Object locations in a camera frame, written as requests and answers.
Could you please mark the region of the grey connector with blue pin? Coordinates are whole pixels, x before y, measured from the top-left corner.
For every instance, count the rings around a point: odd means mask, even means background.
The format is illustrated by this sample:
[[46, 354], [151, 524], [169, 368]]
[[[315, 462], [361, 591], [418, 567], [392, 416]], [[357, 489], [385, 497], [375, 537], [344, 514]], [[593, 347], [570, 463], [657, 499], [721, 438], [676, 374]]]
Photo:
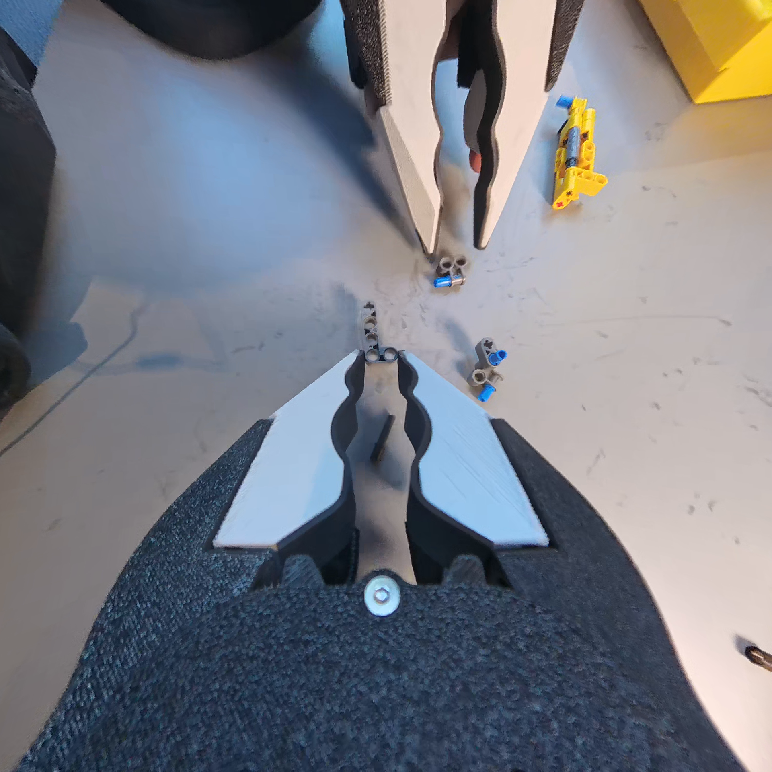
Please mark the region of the grey connector with blue pin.
[[436, 289], [449, 289], [464, 285], [468, 258], [463, 255], [445, 255], [438, 258], [432, 285]]

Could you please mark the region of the grey connector with two blue pins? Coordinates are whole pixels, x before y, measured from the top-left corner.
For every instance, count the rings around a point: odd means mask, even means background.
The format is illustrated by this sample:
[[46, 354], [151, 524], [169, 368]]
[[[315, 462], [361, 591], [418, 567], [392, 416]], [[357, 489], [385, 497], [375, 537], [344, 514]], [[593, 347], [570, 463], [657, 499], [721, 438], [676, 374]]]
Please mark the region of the grey connector with two blue pins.
[[500, 349], [490, 337], [484, 337], [476, 345], [477, 362], [468, 377], [468, 382], [481, 403], [487, 403], [497, 391], [497, 385], [504, 376], [499, 371], [508, 353]]

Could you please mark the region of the person in black hoodie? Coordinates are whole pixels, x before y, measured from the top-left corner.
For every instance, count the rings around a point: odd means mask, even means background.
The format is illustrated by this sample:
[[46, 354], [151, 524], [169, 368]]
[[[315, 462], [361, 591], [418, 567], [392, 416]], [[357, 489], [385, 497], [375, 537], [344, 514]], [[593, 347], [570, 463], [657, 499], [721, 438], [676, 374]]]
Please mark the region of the person in black hoodie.
[[39, 290], [56, 152], [33, 94], [37, 68], [1, 30], [1, 407], [27, 389], [23, 346]]

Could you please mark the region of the yellow toy brick assembly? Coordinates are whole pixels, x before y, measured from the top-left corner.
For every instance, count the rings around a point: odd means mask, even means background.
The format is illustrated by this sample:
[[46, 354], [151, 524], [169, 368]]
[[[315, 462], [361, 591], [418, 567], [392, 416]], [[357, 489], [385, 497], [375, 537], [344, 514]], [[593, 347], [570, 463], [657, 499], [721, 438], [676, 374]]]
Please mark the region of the yellow toy brick assembly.
[[562, 211], [581, 195], [595, 196], [608, 179], [594, 170], [596, 111], [580, 97], [562, 95], [556, 105], [567, 111], [557, 134], [552, 202], [555, 211]]

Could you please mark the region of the person's left forearm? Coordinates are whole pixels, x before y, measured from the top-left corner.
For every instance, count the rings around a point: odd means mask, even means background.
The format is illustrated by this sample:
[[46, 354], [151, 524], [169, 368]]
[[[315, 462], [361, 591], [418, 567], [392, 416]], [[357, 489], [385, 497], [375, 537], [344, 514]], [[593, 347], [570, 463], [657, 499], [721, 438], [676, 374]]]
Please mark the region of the person's left forearm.
[[179, 53], [219, 61], [280, 41], [321, 1], [104, 1], [103, 5]]

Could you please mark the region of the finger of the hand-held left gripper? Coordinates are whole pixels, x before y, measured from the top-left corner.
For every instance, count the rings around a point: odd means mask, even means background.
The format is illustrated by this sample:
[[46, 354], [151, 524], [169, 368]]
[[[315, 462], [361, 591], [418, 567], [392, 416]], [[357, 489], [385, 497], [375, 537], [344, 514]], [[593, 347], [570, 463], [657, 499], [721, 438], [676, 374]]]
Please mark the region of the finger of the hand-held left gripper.
[[547, 99], [555, 1], [478, 1], [482, 71], [468, 89], [463, 130], [482, 155], [474, 191], [474, 246], [485, 249], [503, 213]]
[[384, 105], [379, 123], [413, 227], [427, 255], [439, 237], [441, 192], [436, 166], [442, 129], [435, 75], [452, 20], [463, 2], [379, 2]]

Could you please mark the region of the grey angled toy beam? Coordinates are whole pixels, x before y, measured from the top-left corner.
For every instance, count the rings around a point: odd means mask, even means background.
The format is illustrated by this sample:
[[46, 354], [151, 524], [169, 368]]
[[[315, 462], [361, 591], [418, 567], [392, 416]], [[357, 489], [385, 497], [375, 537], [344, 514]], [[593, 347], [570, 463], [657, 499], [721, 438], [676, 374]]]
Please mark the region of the grey angled toy beam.
[[361, 324], [365, 363], [395, 363], [398, 360], [398, 350], [381, 343], [378, 309], [372, 300], [367, 300], [362, 305]]

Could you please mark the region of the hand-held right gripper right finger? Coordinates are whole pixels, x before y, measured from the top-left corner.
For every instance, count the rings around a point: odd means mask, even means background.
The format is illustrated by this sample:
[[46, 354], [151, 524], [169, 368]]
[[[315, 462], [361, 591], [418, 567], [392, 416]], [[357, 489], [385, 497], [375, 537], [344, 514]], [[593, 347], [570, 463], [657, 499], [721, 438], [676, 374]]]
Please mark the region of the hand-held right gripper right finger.
[[405, 529], [417, 584], [441, 584], [472, 556], [484, 581], [509, 585], [498, 553], [550, 538], [489, 413], [408, 351], [398, 355], [404, 432], [414, 458]]

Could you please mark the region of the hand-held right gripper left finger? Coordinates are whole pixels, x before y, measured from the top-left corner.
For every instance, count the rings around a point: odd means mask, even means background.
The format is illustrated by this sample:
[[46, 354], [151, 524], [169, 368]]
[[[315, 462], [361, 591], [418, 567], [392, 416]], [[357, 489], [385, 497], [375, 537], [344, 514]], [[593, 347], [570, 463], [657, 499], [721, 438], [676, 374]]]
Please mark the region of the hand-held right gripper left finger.
[[278, 409], [213, 534], [219, 550], [313, 559], [326, 584], [351, 584], [358, 531], [347, 449], [357, 434], [362, 351], [348, 354]]

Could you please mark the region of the yellow plastic bin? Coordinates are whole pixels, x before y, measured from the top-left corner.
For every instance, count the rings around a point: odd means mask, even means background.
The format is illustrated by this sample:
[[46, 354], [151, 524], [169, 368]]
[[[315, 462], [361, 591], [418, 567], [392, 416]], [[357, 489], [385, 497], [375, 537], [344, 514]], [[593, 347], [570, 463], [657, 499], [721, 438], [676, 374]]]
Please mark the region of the yellow plastic bin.
[[771, 94], [770, 1], [641, 1], [692, 102]]

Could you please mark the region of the black toy pin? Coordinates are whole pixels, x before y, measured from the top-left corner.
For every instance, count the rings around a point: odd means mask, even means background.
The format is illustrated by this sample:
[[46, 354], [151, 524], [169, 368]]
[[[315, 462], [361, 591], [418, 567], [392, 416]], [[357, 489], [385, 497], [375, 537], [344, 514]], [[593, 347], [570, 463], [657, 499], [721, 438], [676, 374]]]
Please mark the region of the black toy pin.
[[374, 446], [370, 455], [371, 464], [378, 465], [383, 459], [386, 445], [391, 435], [391, 430], [393, 429], [395, 420], [396, 420], [395, 415], [391, 413], [387, 413], [384, 419], [384, 423], [379, 432], [378, 438], [374, 443]]

